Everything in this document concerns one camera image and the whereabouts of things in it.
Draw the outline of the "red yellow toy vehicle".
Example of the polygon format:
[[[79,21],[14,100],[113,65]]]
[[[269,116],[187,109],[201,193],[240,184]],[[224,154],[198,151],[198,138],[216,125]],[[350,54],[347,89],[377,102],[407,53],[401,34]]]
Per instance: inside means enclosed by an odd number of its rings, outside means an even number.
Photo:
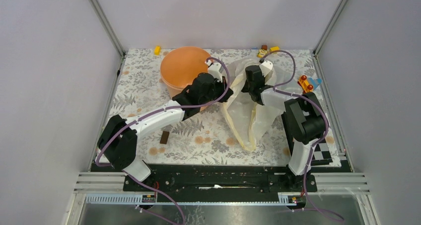
[[[306,75],[300,76],[297,83],[302,88],[303,93],[313,92],[314,90],[314,86],[309,82]]]

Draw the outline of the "orange plastic trash bin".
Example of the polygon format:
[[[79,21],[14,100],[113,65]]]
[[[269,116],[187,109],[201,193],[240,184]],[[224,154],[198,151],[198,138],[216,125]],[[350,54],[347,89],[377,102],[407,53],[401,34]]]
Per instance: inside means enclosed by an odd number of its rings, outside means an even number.
[[[198,74],[208,71],[206,59],[209,57],[207,51],[193,46],[180,47],[163,53],[160,76],[171,98],[191,85]]]

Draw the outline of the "yellow cube block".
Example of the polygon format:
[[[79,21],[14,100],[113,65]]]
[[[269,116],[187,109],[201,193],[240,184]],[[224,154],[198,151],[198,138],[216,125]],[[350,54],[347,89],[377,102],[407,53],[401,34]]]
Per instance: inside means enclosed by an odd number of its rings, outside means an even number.
[[[161,47],[160,46],[156,46],[154,48],[154,55],[159,56],[161,52]]]

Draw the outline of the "dark brown wooden block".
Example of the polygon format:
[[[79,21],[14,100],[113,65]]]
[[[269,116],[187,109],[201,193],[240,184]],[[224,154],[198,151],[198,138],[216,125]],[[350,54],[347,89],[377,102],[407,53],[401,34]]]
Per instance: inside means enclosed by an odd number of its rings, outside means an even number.
[[[159,143],[166,145],[168,143],[169,135],[170,135],[169,131],[163,131]]]

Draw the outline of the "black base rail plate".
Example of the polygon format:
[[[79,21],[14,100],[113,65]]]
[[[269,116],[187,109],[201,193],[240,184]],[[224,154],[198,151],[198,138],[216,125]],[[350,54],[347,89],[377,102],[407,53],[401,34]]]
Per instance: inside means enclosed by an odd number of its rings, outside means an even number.
[[[257,194],[291,192],[300,195],[302,179],[294,179],[285,166],[151,165],[152,174],[139,185],[123,176],[124,192],[162,191],[174,196],[187,194]]]

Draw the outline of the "yellow toy block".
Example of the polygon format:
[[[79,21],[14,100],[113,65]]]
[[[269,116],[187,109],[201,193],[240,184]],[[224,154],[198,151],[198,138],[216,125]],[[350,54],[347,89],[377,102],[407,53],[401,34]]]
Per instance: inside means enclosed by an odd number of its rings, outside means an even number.
[[[280,47],[278,47],[278,46],[274,46],[274,47],[270,47],[269,52],[270,52],[270,53],[273,53],[273,52],[278,51],[278,50],[280,50]]]

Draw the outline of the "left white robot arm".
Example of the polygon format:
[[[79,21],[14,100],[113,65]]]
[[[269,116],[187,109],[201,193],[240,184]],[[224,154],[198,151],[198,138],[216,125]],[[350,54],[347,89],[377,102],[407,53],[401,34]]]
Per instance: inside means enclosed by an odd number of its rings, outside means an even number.
[[[111,117],[97,143],[96,165],[121,170],[141,190],[151,189],[154,184],[151,169],[136,155],[138,140],[198,114],[203,107],[226,102],[232,95],[229,84],[229,76],[200,73],[172,100],[150,112],[127,119],[120,115]]]

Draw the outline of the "blue toy piece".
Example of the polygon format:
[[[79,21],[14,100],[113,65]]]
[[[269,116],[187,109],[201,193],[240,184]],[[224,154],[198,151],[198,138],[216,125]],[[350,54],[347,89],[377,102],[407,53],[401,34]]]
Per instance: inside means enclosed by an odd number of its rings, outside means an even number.
[[[320,78],[309,78],[308,79],[309,83],[313,86],[313,89],[316,90],[318,88],[318,86],[321,85],[322,80]]]

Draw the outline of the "yellow toy figure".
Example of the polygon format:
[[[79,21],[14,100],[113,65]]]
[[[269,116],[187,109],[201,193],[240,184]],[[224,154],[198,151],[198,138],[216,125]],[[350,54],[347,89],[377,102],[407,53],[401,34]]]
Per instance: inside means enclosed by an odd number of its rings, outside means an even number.
[[[257,57],[258,58],[263,58],[266,54],[268,53],[268,51],[267,50],[264,50],[264,49],[259,49],[259,51],[258,51],[258,53],[257,53]]]

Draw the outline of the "translucent white trash bag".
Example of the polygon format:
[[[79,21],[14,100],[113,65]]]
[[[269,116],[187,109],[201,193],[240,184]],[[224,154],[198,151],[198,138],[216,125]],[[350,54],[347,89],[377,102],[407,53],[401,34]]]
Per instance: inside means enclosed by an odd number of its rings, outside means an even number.
[[[245,69],[260,65],[256,59],[240,59],[227,66],[230,73],[230,89],[233,94],[220,107],[228,126],[246,151],[254,151],[263,135],[272,127],[277,116],[285,111],[284,102],[289,95],[276,93],[276,104],[260,105],[251,99],[247,92],[242,92],[246,82]]]

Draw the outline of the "floral patterned table mat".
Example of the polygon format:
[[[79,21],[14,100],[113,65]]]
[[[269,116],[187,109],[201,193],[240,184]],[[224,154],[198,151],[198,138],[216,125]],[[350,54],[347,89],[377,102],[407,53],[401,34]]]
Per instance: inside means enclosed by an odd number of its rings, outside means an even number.
[[[161,50],[160,55],[154,49],[129,49],[122,66],[118,86],[113,98],[108,119],[114,115],[122,118],[139,116],[155,110],[170,100],[165,83],[160,76],[160,64],[171,49]],[[251,64],[259,61],[256,49],[205,49],[206,55],[219,58],[227,66],[234,61],[251,59]],[[293,86],[301,75],[316,77],[310,50],[286,50],[296,62],[296,74],[293,81],[285,86]],[[274,63],[278,77],[276,83],[282,83],[291,77],[293,63],[285,53],[274,53],[266,60]],[[286,134],[281,116],[275,118],[272,127],[257,143],[254,151],[242,148],[227,125],[221,104],[214,104],[186,121],[158,129],[143,139],[138,140],[137,156],[146,163],[165,164],[219,164],[219,165],[260,165],[284,166],[290,160]],[[336,136],[330,122],[326,144],[321,149],[329,149],[332,162],[326,167],[341,167]],[[169,131],[166,145],[161,144],[163,131]]]

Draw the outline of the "black white checkerboard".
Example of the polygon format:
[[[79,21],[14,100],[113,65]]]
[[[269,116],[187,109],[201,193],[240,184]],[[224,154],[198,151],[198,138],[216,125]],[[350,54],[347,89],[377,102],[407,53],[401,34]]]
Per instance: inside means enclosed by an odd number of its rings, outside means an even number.
[[[290,128],[288,124],[286,113],[282,113],[281,118],[282,118],[282,123],[284,126],[284,131],[286,134],[286,139],[287,139],[290,155],[292,155],[292,152],[294,149],[294,138],[292,135],[292,129]],[[326,140],[323,140],[321,143],[319,143],[315,147],[312,160],[311,160],[311,166],[327,166],[331,162],[333,162],[333,156],[331,155],[329,151]]]

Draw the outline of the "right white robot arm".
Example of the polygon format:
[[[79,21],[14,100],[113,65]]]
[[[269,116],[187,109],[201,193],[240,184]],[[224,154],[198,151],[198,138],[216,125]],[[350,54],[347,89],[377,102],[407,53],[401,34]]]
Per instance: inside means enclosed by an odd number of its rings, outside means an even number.
[[[266,84],[260,66],[245,68],[246,81],[242,92],[264,106],[273,107],[286,113],[286,125],[295,139],[291,160],[288,167],[291,174],[285,177],[285,185],[291,191],[297,191],[304,185],[303,175],[311,168],[314,148],[326,136],[329,123],[320,102],[313,92],[296,94],[274,89]]]

